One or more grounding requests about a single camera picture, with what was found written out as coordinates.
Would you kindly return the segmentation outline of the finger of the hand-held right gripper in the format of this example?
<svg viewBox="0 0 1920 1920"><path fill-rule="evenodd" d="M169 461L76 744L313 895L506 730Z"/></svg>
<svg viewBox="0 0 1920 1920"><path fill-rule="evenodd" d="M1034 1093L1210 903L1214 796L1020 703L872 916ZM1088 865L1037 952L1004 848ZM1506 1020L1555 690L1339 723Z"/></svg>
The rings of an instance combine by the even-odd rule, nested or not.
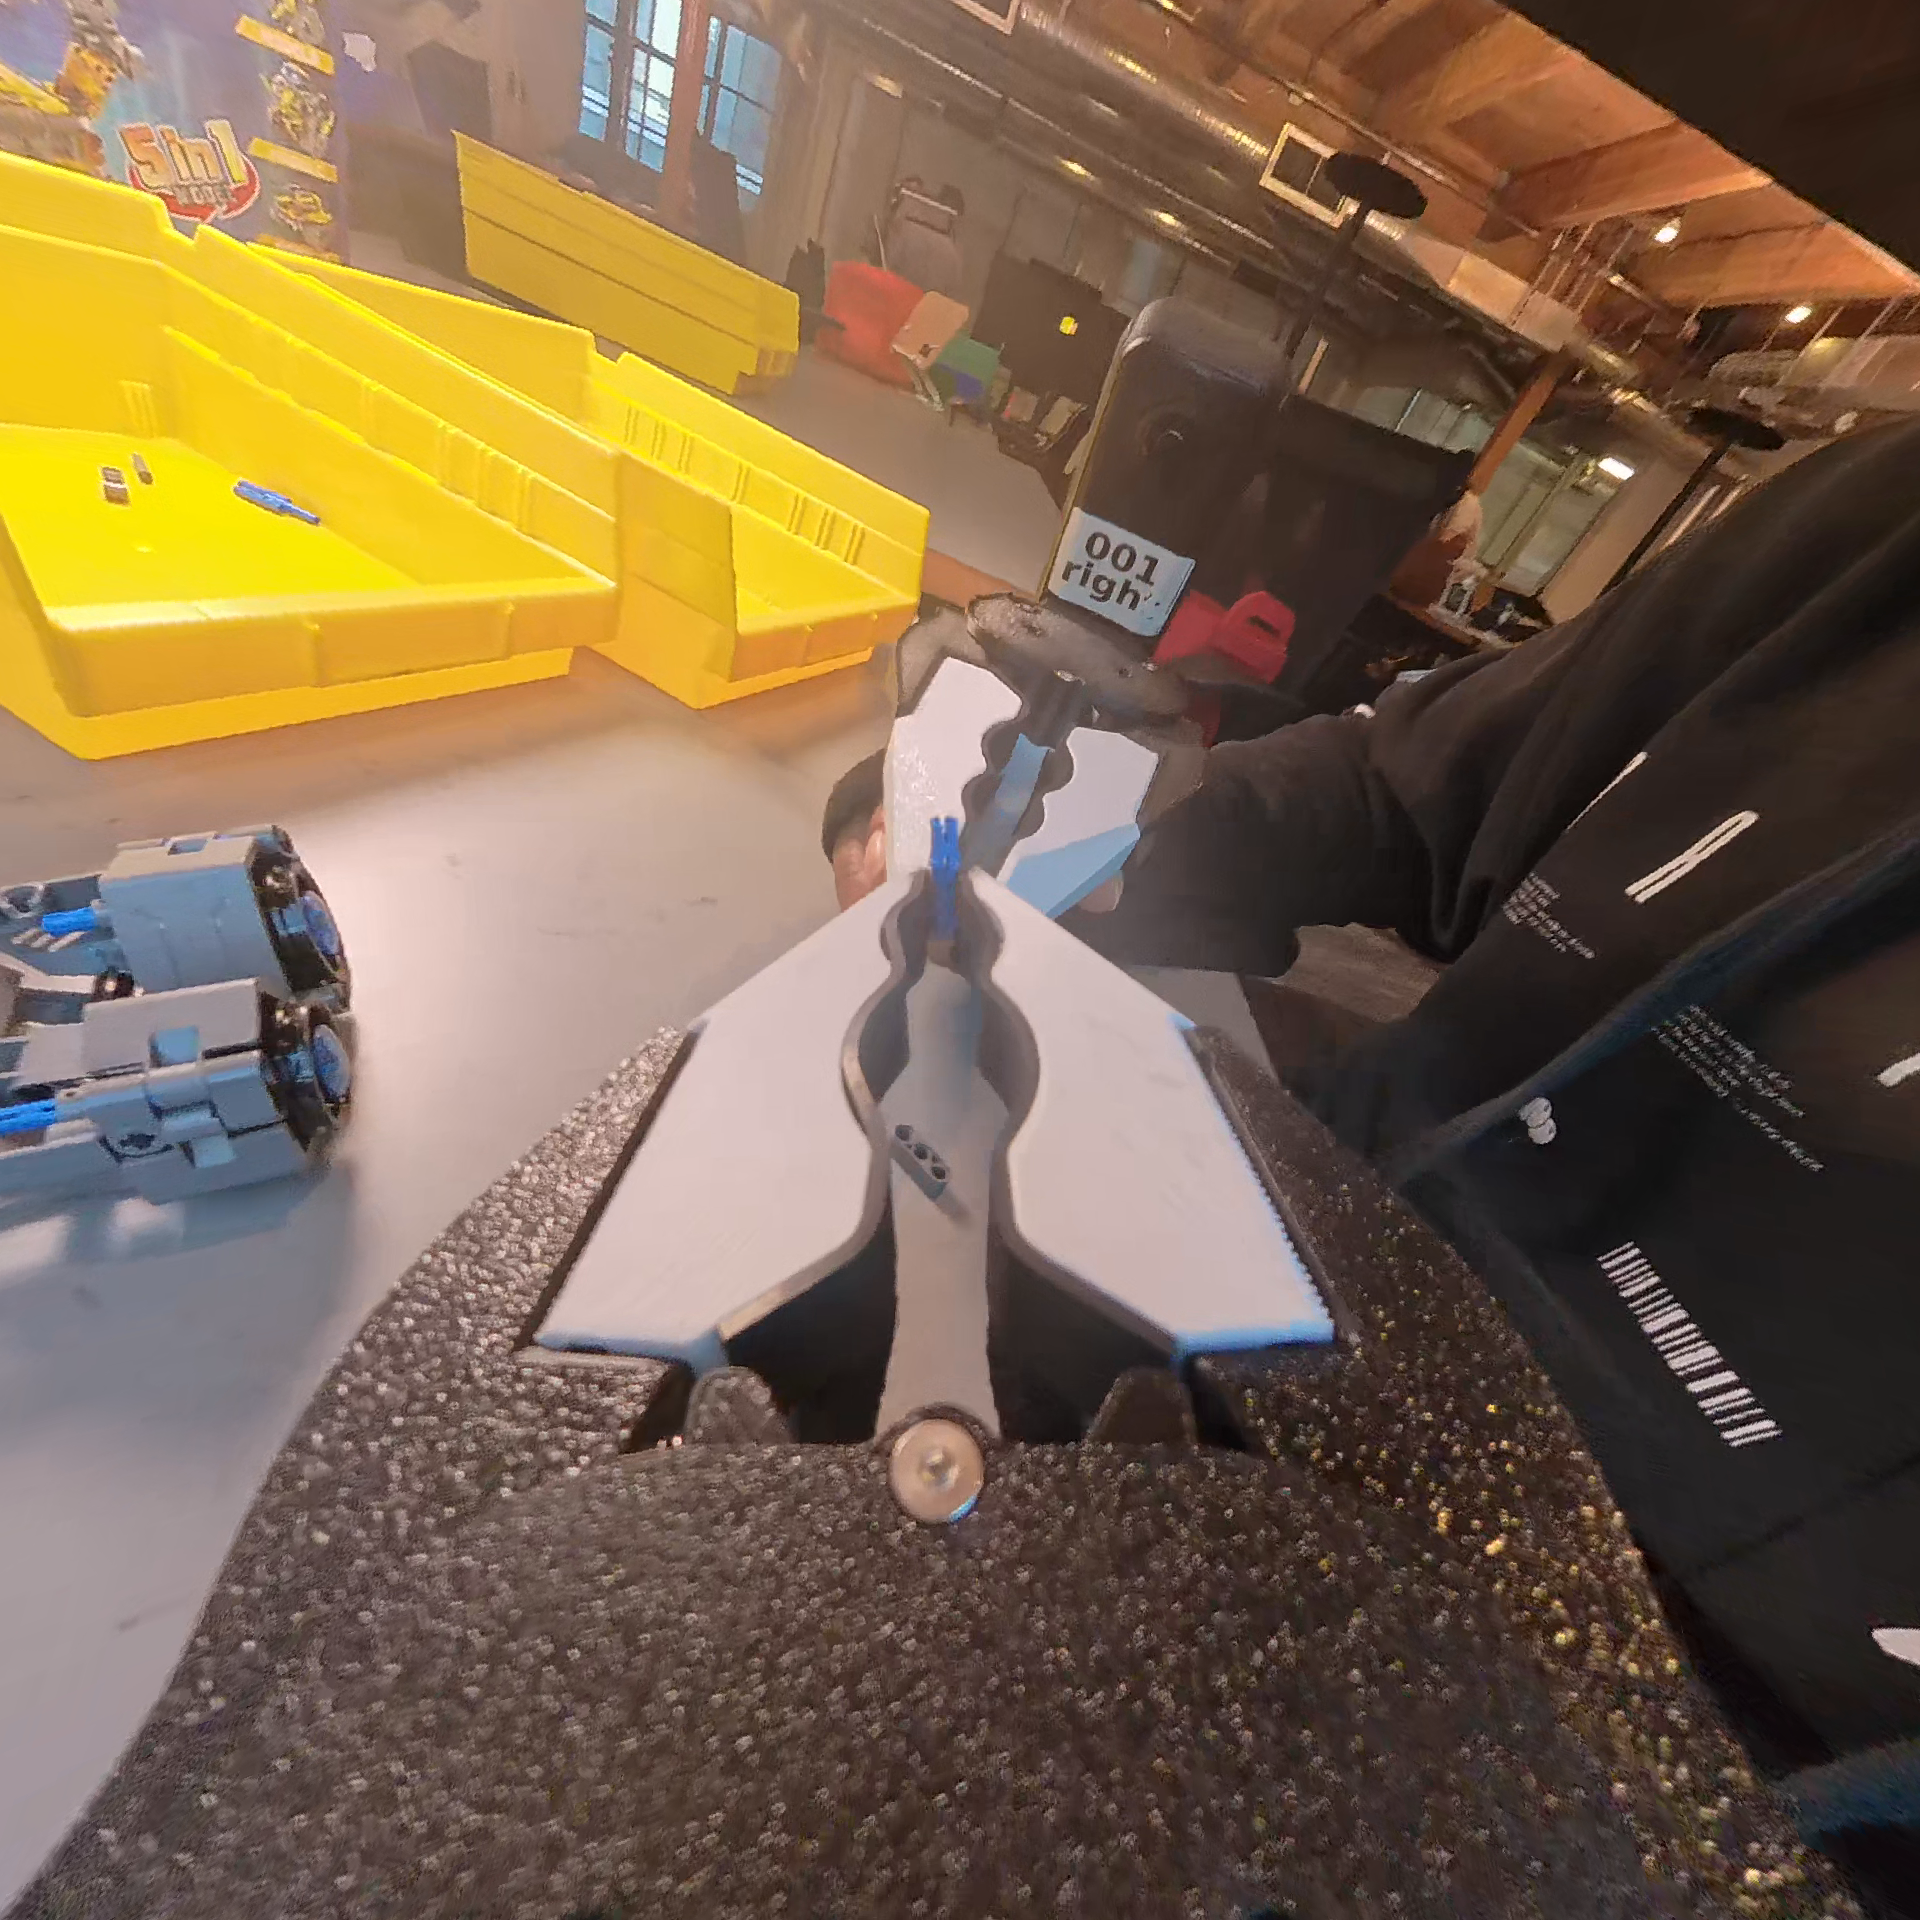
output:
<svg viewBox="0 0 1920 1920"><path fill-rule="evenodd" d="M988 738L1021 717L1021 694L984 666L944 660L885 747L885 865L891 879L928 868L933 824L968 821L968 790L988 774Z"/></svg>
<svg viewBox="0 0 1920 1920"><path fill-rule="evenodd" d="M997 879L1021 902L1060 918L1114 883L1134 852L1140 813L1161 758L1124 733L1066 734L1068 779L1042 799L1039 825L1014 840Z"/></svg>

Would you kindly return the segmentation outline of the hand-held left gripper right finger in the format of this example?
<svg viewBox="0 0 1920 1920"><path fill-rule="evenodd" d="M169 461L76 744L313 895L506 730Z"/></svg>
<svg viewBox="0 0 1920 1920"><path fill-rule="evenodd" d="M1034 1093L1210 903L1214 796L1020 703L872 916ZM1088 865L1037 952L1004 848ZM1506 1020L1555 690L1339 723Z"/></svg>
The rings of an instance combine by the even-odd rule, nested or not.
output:
<svg viewBox="0 0 1920 1920"><path fill-rule="evenodd" d="M1196 1027L1017 900L965 876L993 1163L994 1323L1025 1361L1327 1347L1334 1312L1196 1047Z"/></svg>

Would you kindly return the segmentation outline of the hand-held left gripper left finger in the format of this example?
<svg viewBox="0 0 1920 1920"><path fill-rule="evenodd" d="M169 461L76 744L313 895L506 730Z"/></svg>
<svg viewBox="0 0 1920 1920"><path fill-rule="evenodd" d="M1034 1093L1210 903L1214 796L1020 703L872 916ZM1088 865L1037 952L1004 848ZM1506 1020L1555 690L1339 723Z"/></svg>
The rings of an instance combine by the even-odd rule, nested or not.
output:
<svg viewBox="0 0 1920 1920"><path fill-rule="evenodd" d="M698 1016L556 1272L542 1354L717 1371L874 1239L885 1135L850 1086L917 914L922 876L897 876Z"/></svg>

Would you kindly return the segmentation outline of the yellow ribbed storage bin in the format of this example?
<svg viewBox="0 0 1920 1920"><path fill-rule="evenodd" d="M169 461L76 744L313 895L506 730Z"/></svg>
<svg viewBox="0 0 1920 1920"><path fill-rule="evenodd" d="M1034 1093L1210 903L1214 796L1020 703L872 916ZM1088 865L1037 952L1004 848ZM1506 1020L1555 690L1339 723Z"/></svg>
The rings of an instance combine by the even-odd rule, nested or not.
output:
<svg viewBox="0 0 1920 1920"><path fill-rule="evenodd" d="M269 253L439 430L401 458L613 586L613 663L686 709L868 661L922 613L928 510L570 323Z"/></svg>

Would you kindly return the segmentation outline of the grey toy brick wing assembly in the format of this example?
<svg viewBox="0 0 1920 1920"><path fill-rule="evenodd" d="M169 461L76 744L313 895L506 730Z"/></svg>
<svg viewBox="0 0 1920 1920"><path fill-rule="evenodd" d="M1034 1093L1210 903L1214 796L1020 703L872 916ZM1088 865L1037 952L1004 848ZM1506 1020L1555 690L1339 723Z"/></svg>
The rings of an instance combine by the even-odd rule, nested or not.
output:
<svg viewBox="0 0 1920 1920"><path fill-rule="evenodd" d="M333 1154L354 1076L348 1011L251 981L8 989L2 1197L161 1206L302 1178Z"/></svg>

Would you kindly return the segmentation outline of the grey toy brick engine assembly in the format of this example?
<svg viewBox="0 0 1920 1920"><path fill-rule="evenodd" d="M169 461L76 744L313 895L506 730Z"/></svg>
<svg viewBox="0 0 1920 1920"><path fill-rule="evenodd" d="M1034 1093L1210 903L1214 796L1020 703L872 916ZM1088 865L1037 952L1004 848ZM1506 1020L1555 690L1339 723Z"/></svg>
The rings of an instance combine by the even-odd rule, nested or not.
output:
<svg viewBox="0 0 1920 1920"><path fill-rule="evenodd" d="M97 875L12 885L2 959L50 981L123 973L141 992L253 981L350 1009L344 930L278 825L126 843Z"/></svg>

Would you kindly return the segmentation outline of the yellow open-front storage bin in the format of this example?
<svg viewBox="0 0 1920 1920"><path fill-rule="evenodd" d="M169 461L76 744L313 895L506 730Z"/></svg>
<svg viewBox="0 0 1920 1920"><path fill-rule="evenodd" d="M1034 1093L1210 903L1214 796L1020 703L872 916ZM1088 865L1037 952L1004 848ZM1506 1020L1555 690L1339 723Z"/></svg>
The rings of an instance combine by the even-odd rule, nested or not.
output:
<svg viewBox="0 0 1920 1920"><path fill-rule="evenodd" d="M5 156L5 710L82 759L556 678L613 586L401 458L354 306ZM126 508L101 465L143 453ZM236 479L318 512L253 510Z"/></svg>

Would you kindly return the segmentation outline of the person's right forearm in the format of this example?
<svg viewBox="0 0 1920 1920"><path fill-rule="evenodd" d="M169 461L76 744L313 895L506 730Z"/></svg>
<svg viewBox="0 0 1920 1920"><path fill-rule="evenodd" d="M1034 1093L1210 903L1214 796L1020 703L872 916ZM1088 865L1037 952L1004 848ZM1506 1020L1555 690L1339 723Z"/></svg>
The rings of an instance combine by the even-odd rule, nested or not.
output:
<svg viewBox="0 0 1920 1920"><path fill-rule="evenodd" d="M1123 966L1276 977L1304 929L1472 946L1528 868L1693 699L1627 608L1210 753L1080 936Z"/></svg>

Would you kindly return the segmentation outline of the grey desk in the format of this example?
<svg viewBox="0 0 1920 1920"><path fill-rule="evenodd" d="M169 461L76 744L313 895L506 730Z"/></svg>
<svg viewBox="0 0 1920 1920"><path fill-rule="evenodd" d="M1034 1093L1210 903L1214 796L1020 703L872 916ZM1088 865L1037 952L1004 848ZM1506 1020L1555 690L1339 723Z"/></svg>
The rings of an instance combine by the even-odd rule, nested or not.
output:
<svg viewBox="0 0 1920 1920"><path fill-rule="evenodd" d="M5 1206L5 1903L161 1693L372 1305L637 1047L830 916L824 807L885 738L888 666L695 712L578 655L561 681L103 763L5 715L5 883L278 824L360 1016L318 1176Z"/></svg>

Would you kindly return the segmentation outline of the red plastic case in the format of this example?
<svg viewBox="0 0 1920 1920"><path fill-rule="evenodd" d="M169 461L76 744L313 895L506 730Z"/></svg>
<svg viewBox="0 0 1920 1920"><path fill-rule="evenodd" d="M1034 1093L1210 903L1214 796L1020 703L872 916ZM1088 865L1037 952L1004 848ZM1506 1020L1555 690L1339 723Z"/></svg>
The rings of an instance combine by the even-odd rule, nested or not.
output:
<svg viewBox="0 0 1920 1920"><path fill-rule="evenodd" d="M1227 605L1188 587L1157 643L1153 663L1200 690L1270 688L1284 671L1293 630L1293 608L1270 590Z"/></svg>

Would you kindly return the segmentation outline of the black pole stand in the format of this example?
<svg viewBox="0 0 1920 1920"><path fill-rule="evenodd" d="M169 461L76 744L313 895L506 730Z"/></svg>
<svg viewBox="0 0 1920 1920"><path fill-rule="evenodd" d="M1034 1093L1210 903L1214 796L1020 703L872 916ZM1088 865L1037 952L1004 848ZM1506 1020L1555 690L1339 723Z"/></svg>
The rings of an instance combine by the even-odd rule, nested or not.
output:
<svg viewBox="0 0 1920 1920"><path fill-rule="evenodd" d="M1701 508L1708 503L1723 486L1723 464L1726 453L1757 453L1770 455L1783 450L1785 437L1769 422L1754 420L1731 410L1701 405L1693 406L1687 416L1691 430L1708 441L1708 453L1693 467L1693 476L1683 482L1683 487L1668 499L1668 504L1658 512L1658 516L1648 525L1641 542L1634 552L1621 561L1619 573L1632 573L1648 558L1648 554L1660 552L1668 540L1698 516Z"/></svg>
<svg viewBox="0 0 1920 1920"><path fill-rule="evenodd" d="M1360 237L1374 213L1388 221L1417 224L1428 210L1428 197L1404 171L1363 152L1334 152L1322 156L1315 175L1317 186L1300 186L1300 197L1337 213L1334 236L1320 267L1312 273L1309 295L1293 311L1284 333L1284 372L1292 381L1292 396L1310 392L1315 371L1332 347L1364 347L1371 336L1355 317L1339 317L1337 301L1357 283Z"/></svg>

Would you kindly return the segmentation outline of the colourful storage boxes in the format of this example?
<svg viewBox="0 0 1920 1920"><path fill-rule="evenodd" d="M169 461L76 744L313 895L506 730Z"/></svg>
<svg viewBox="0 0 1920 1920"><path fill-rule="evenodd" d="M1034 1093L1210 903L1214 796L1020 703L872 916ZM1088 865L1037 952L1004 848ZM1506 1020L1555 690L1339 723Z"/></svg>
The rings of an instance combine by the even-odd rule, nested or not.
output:
<svg viewBox="0 0 1920 1920"><path fill-rule="evenodd" d="M1017 362L1030 267L999 253L982 301L965 306L872 262L835 262L817 347L945 416L1034 427L1044 416L1044 390Z"/></svg>

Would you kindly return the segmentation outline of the plain yellow storage bin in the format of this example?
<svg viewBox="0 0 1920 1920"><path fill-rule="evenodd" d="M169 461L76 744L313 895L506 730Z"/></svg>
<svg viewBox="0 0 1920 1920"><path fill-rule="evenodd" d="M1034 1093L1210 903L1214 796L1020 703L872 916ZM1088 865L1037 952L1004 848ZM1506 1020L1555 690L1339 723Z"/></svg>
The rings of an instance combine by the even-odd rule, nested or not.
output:
<svg viewBox="0 0 1920 1920"><path fill-rule="evenodd" d="M797 367L791 289L487 142L453 150L472 283L728 396Z"/></svg>

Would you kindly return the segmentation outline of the person's black printed clothing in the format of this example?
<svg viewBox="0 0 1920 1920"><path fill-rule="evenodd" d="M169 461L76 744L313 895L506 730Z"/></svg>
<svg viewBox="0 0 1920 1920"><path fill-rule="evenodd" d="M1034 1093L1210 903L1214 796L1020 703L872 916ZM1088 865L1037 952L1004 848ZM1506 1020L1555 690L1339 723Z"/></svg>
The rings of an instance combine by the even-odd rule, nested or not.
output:
<svg viewBox="0 0 1920 1920"><path fill-rule="evenodd" d="M1357 720L1445 959L1286 1081L1445 1222L1719 1682L1916 1916L1916 423Z"/></svg>

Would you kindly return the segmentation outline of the blue robot kit box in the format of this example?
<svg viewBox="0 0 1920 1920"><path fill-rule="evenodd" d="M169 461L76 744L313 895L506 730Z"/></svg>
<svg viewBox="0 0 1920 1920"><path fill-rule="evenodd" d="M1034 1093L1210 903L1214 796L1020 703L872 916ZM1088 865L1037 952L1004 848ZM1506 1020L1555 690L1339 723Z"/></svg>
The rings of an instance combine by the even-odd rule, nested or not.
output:
<svg viewBox="0 0 1920 1920"><path fill-rule="evenodd" d="M196 234L346 258L340 7L5 3L5 155L154 199Z"/></svg>

